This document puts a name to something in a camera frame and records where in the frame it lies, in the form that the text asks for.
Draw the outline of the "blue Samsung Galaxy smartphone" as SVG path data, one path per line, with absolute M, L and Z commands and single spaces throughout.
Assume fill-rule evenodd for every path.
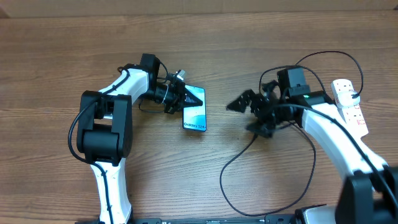
M 203 106 L 183 109 L 182 126 L 184 129 L 206 131 L 206 94 L 203 89 Z

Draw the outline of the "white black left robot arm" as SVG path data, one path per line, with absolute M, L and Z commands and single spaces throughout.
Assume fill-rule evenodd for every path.
M 96 178 L 101 211 L 95 223 L 133 223 L 126 187 L 126 158 L 132 148 L 132 106 L 138 99 L 163 105 L 174 114 L 203 106 L 188 89 L 183 70 L 159 76 L 164 64 L 154 54 L 142 54 L 138 64 L 118 67 L 120 76 L 99 91 L 85 91 L 80 111 L 68 133 L 73 157 L 90 165 Z

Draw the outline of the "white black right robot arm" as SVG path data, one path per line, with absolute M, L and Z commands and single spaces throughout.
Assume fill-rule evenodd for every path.
M 323 148 L 343 188 L 336 206 L 297 209 L 290 223 L 397 223 L 397 168 L 372 152 L 340 115 L 325 90 L 311 91 L 298 65 L 279 67 L 277 79 L 244 91 L 228 110 L 257 118 L 246 129 L 269 138 L 282 122 L 295 121 Z

